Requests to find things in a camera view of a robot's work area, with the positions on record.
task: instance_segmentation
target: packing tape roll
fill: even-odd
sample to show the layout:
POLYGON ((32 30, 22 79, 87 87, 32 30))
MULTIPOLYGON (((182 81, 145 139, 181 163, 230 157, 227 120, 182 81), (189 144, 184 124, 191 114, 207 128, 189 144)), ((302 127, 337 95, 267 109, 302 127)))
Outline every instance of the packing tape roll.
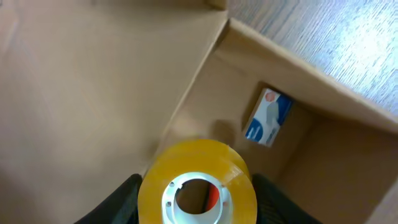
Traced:
POLYGON ((228 188, 233 203, 231 223, 256 222, 256 193, 243 159, 221 142, 202 139, 166 149, 148 170, 138 195, 140 224, 163 223, 165 189, 174 178, 189 172, 209 174, 228 188))

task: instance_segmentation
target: cardboard edge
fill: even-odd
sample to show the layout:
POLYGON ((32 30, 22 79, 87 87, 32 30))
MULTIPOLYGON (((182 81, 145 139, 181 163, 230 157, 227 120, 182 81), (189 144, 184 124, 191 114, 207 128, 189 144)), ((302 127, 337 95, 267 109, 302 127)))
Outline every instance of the cardboard edge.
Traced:
POLYGON ((143 177, 145 177, 147 171, 152 166, 153 162, 160 155, 160 153, 164 150, 164 148, 165 148, 165 140, 167 138, 167 135, 168 135, 168 132, 169 132, 170 128, 172 127, 172 124, 173 124, 173 122, 175 120, 175 117, 176 117, 177 113, 180 111, 180 108, 185 103, 185 101, 186 101, 186 99, 187 99, 187 97, 188 97, 188 95, 190 93, 190 90, 192 89, 192 86, 193 86, 193 84, 195 83, 195 81, 197 79, 197 76, 199 75, 200 71, 203 68, 203 65, 207 61, 207 58, 212 53, 212 51, 214 51, 214 49, 217 46, 217 43, 219 41, 222 41, 222 38, 225 36, 225 35, 222 35, 222 34, 225 33, 226 30, 228 30, 228 28, 229 28, 228 24, 229 24, 229 20, 227 20, 226 18, 220 24, 220 27, 217 30, 216 35, 214 36, 211 45, 209 46, 209 48, 208 48, 206 54, 204 55, 202 61, 198 65, 197 69, 195 70, 195 74, 193 75, 190 83, 188 84, 187 89, 184 91, 182 97, 180 98, 180 101, 178 102, 177 106, 175 107, 175 109, 174 109, 174 111, 173 111, 173 113, 172 113, 172 115, 171 115, 171 117, 169 119, 169 122, 167 123, 166 127, 164 128, 162 134, 160 135, 159 144, 158 144, 157 149, 156 149, 156 151, 155 151, 155 153, 153 155, 152 161, 149 163, 149 165, 145 169, 142 170, 142 172, 140 172, 140 174, 143 177))
POLYGON ((262 36, 261 34, 256 32, 255 30, 253 30, 252 28, 244 25, 242 22, 239 22, 236 19, 230 18, 229 26, 230 26, 230 29, 236 30, 237 32, 239 32, 243 36, 245 36, 246 38, 257 42, 259 45, 263 46, 264 48, 267 48, 270 51, 274 52, 276 55, 286 59, 292 65, 298 67, 299 69, 306 71, 309 75, 316 78, 319 82, 322 82, 323 84, 330 86, 338 94, 348 97, 350 100, 357 102, 359 104, 362 104, 365 107, 369 108, 371 111, 375 112, 377 115, 379 115, 380 118, 385 120, 386 123, 389 123, 390 125, 387 125, 386 123, 384 123, 379 126, 375 126, 373 124, 362 121, 363 123, 366 123, 370 126, 373 126, 375 128, 381 129, 381 130, 385 130, 385 131, 388 131, 391 133, 398 134, 398 116, 394 116, 392 113, 380 108, 377 104, 370 101, 369 99, 366 99, 362 95, 359 95, 359 94, 355 93, 353 90, 345 87, 343 84, 339 83, 334 78, 329 77, 326 74, 324 74, 323 72, 318 71, 315 67, 311 66, 308 62, 302 60, 301 58, 298 58, 297 56, 295 56, 288 50, 273 43, 273 41, 262 36))
POLYGON ((243 134, 244 134, 245 136, 246 136, 246 133, 247 133, 249 127, 250 127, 251 121, 253 120, 254 115, 256 114, 256 111, 257 111, 257 109, 259 108, 259 106, 260 106, 260 104, 261 104, 262 96, 265 94, 266 91, 267 91, 267 90, 264 88, 264 89, 261 91, 260 95, 257 97, 256 105, 255 105, 254 108, 252 109, 252 112, 251 112, 251 114, 250 114, 249 120, 248 120, 248 121, 246 122, 246 124, 243 126, 243 134))
POLYGON ((228 7, 228 0, 205 0, 205 3, 218 10, 227 10, 228 7))

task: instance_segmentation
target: cardboard flap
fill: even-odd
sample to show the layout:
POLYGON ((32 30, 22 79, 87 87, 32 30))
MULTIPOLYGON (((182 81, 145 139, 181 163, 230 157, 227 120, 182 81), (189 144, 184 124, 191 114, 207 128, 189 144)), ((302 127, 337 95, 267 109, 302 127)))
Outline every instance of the cardboard flap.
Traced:
POLYGON ((333 116, 398 133, 398 117, 353 93, 307 62, 231 19, 218 55, 285 94, 333 116))
POLYGON ((0 198, 23 206, 0 222, 73 223, 146 168, 225 21, 202 1, 3 0, 0 198))
POLYGON ((228 6, 228 0, 205 0, 205 2, 221 10, 226 10, 228 6))

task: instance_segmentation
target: blue and white package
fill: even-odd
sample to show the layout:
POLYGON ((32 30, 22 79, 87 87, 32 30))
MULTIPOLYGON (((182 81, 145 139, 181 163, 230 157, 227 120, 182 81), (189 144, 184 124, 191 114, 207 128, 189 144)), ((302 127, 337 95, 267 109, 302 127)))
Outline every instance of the blue and white package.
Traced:
POLYGON ((292 104, 293 101, 287 96, 268 88, 263 89, 246 128, 246 138, 272 146, 292 104))

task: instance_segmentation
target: red object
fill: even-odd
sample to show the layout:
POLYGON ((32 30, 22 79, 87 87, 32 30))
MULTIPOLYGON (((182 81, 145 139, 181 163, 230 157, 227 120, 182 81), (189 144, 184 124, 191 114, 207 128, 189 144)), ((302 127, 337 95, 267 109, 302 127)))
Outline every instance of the red object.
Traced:
POLYGON ((207 205, 206 205, 206 212, 209 211, 210 209, 212 209, 216 205, 219 197, 220 197, 220 193, 218 192, 218 189, 216 188, 216 186, 214 186, 213 184, 210 184, 209 197, 208 197, 207 205))

